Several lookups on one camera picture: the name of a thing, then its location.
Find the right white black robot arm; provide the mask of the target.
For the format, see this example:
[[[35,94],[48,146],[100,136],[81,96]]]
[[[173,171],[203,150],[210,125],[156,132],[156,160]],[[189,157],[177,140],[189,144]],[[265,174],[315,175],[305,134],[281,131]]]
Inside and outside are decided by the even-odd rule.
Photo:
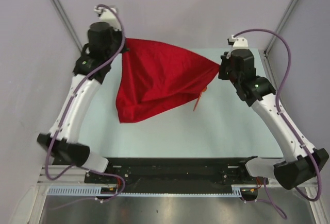
[[[219,78],[229,80],[239,98],[253,109],[277,141],[283,159],[250,157],[238,170],[243,183],[256,177],[272,178],[285,189],[293,189],[321,171],[328,152],[317,149],[299,130],[292,132],[285,120],[290,117],[276,108],[276,90],[266,77],[256,74],[254,55],[249,49],[235,49],[221,55]]]

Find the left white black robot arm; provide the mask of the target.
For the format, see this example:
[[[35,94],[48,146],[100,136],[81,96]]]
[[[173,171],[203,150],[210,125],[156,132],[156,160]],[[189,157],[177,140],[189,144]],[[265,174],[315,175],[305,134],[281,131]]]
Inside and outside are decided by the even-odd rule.
[[[89,105],[111,69],[115,57],[126,52],[125,36],[120,25],[96,22],[87,32],[88,42],[83,46],[73,69],[71,86],[62,109],[49,132],[40,133],[38,144],[50,158],[60,158],[70,165],[96,172],[96,177],[107,183],[114,170],[108,160],[79,143],[81,125]]]

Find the red cloth napkin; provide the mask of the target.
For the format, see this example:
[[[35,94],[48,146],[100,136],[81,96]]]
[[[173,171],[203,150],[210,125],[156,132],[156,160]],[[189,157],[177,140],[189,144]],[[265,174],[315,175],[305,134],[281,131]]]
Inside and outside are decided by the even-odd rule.
[[[115,100],[121,123],[137,123],[199,99],[219,64],[171,44],[126,39]]]

